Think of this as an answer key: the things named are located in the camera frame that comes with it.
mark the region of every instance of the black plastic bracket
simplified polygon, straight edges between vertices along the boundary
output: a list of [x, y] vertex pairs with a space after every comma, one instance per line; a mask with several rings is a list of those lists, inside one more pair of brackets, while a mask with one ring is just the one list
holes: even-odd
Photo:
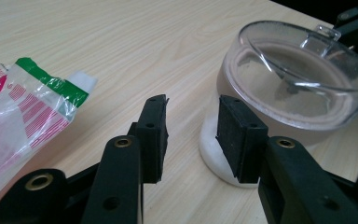
[[327, 173], [294, 139], [268, 138], [267, 127], [244, 102], [222, 95], [217, 129], [239, 182], [260, 177], [268, 223], [358, 223], [358, 179]]
[[234, 97], [220, 96], [216, 139], [240, 183], [257, 183], [269, 128]]
[[143, 183], [162, 176], [167, 103], [165, 95], [149, 98], [128, 135], [106, 144], [100, 163], [68, 179], [55, 169], [22, 177], [0, 202], [0, 223], [143, 223]]
[[358, 209], [296, 140], [268, 140], [259, 195], [268, 223], [358, 223]]

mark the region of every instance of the brass insert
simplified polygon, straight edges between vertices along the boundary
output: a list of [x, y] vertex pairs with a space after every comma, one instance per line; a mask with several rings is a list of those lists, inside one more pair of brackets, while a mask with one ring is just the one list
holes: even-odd
[[45, 173], [42, 175], [35, 175], [25, 184], [25, 188], [28, 190], [40, 190], [47, 187], [53, 181], [53, 175]]
[[129, 138], [120, 138], [116, 140], [115, 147], [129, 147], [132, 141]]
[[280, 147], [286, 147], [286, 148], [293, 148], [296, 146], [296, 144], [292, 140], [285, 139], [285, 138], [278, 139], [277, 144]]

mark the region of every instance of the table surface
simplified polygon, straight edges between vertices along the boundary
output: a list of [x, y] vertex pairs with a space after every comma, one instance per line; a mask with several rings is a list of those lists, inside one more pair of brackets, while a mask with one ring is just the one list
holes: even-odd
[[[74, 122], [37, 153], [22, 175], [57, 168], [74, 175], [126, 134], [145, 100], [170, 98], [161, 182], [145, 185], [145, 223], [267, 223], [256, 189], [222, 181], [203, 162], [200, 127], [220, 64], [252, 21], [313, 28], [320, 22], [267, 0], [0, 1], [0, 63], [31, 57], [55, 77], [76, 70], [99, 82]], [[311, 152], [322, 167], [358, 175], [358, 117]]]

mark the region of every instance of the plastic bag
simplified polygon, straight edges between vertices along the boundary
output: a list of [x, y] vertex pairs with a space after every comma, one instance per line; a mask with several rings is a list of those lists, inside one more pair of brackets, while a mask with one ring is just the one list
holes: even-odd
[[0, 190], [39, 148], [74, 119], [96, 79], [51, 77], [29, 58], [0, 64]]

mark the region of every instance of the light wood grain surface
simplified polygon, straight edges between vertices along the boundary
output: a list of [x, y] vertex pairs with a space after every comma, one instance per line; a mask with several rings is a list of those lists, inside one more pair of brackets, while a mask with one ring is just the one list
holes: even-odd
[[[0, 63], [31, 57], [55, 77], [83, 70], [99, 83], [75, 121], [14, 180], [35, 169], [71, 176], [127, 133], [145, 100], [165, 93], [169, 145], [162, 181], [145, 185], [145, 223], [267, 223], [256, 189], [239, 189], [203, 162], [200, 127], [223, 57], [240, 28], [277, 20], [322, 23], [267, 0], [0, 0]], [[322, 167], [354, 180], [358, 118], [313, 152]]]

